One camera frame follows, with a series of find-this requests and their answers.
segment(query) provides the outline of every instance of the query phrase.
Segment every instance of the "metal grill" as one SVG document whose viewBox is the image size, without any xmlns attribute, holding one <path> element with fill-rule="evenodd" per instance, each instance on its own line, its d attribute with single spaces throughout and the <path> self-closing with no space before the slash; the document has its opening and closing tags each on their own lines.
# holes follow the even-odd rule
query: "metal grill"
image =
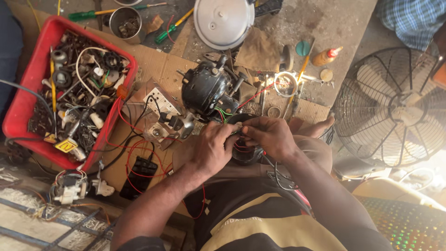
<svg viewBox="0 0 446 251">
<path fill-rule="evenodd" d="M 370 164 L 407 166 L 446 143 L 446 91 L 429 80 L 437 58 L 409 48 L 375 52 L 353 66 L 333 106 L 344 146 Z"/>
</svg>

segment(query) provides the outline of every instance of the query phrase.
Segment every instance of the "glue bottle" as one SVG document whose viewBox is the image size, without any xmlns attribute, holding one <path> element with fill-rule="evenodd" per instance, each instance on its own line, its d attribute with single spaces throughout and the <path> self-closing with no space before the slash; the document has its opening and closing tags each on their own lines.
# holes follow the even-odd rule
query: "glue bottle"
<svg viewBox="0 0 446 251">
<path fill-rule="evenodd" d="M 342 49 L 343 49 L 343 47 L 341 46 L 338 49 L 324 50 L 323 52 L 317 54 L 313 58 L 313 65 L 314 66 L 322 66 L 324 64 L 328 64 L 328 63 L 332 62 L 338 55 L 338 52 Z"/>
</svg>

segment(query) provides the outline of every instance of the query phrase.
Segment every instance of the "yellow label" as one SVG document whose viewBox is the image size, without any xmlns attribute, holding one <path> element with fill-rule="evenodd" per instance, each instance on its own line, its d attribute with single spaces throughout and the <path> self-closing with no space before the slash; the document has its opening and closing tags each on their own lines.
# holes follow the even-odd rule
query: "yellow label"
<svg viewBox="0 0 446 251">
<path fill-rule="evenodd" d="M 49 132 L 46 132 L 45 137 L 46 138 L 44 138 L 43 141 L 49 142 L 51 144 L 55 144 L 57 142 L 56 135 L 54 135 L 54 134 L 50 134 Z"/>
<path fill-rule="evenodd" d="M 55 147 L 64 153 L 68 153 L 69 151 L 78 147 L 78 144 L 72 138 L 67 138 L 66 140 L 56 144 Z"/>
</svg>

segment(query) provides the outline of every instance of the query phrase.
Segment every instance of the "pressure cooker lid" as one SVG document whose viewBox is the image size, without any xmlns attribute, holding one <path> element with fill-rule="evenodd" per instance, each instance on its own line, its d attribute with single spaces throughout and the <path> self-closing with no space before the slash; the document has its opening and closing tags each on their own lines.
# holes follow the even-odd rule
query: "pressure cooker lid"
<svg viewBox="0 0 446 251">
<path fill-rule="evenodd" d="M 216 50 L 237 47 L 254 24 L 254 5 L 246 0 L 197 0 L 195 29 L 201 40 Z"/>
</svg>

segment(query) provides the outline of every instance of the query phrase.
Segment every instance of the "bare foot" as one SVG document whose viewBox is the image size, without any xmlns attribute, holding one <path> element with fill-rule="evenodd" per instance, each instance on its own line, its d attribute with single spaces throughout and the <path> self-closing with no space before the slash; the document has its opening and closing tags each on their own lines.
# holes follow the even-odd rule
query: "bare foot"
<svg viewBox="0 0 446 251">
<path fill-rule="evenodd" d="M 330 116 L 326 120 L 316 123 L 312 126 L 306 127 L 304 129 L 301 129 L 296 133 L 296 135 L 318 138 L 324 133 L 324 130 L 332 126 L 334 122 L 335 122 L 334 114 L 330 114 Z"/>
</svg>

